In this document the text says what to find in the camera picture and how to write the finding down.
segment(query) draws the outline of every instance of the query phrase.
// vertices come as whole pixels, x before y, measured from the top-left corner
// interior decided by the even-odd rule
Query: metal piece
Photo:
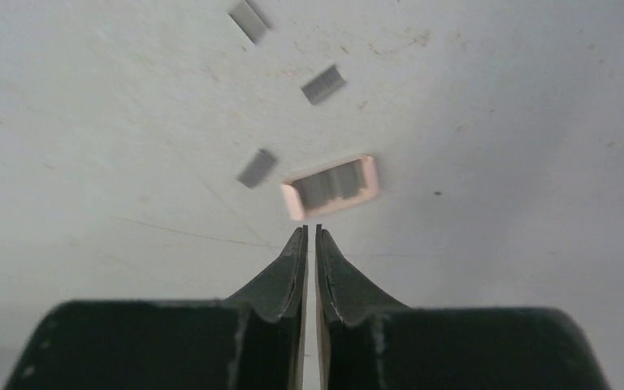
[[[290,389],[301,383],[307,227],[223,301],[73,301],[39,324],[6,389]]]
[[[276,159],[267,153],[264,149],[260,149],[252,157],[247,167],[238,175],[238,181],[249,189],[253,189],[264,180],[276,164]]]
[[[312,105],[320,103],[345,84],[336,65],[331,65],[326,71],[315,77],[302,87],[302,92]]]
[[[281,184],[291,219],[302,220],[379,195],[375,160],[361,155],[287,178]]]
[[[323,389],[608,389],[579,327],[552,309],[410,309],[317,226]]]
[[[245,0],[239,2],[229,15],[253,43],[257,43],[267,32],[266,21]]]

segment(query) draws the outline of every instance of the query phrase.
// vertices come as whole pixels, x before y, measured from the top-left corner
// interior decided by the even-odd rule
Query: white wall
[[[624,388],[624,1],[258,4],[253,46],[231,1],[0,1],[0,385],[59,301],[235,291],[297,226],[280,180],[367,152],[381,197],[310,222],[353,263],[415,306],[559,306]]]

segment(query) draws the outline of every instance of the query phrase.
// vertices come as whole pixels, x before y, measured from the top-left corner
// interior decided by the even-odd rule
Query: white surface
[[[59,301],[232,293],[297,226],[281,178],[367,152],[380,198],[320,219],[354,264],[410,305],[559,306],[624,389],[624,1],[261,0],[257,47],[234,3],[0,1],[0,385]]]

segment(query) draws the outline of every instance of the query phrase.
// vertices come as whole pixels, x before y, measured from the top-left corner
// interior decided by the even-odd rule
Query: small metal fragment
[[[238,181],[245,187],[252,189],[264,180],[275,164],[276,159],[264,149],[260,149],[252,157],[247,167],[238,175]]]
[[[341,77],[336,65],[331,65],[326,71],[303,86],[302,92],[315,105],[320,103],[324,98],[334,93],[337,89],[345,84],[345,80]]]

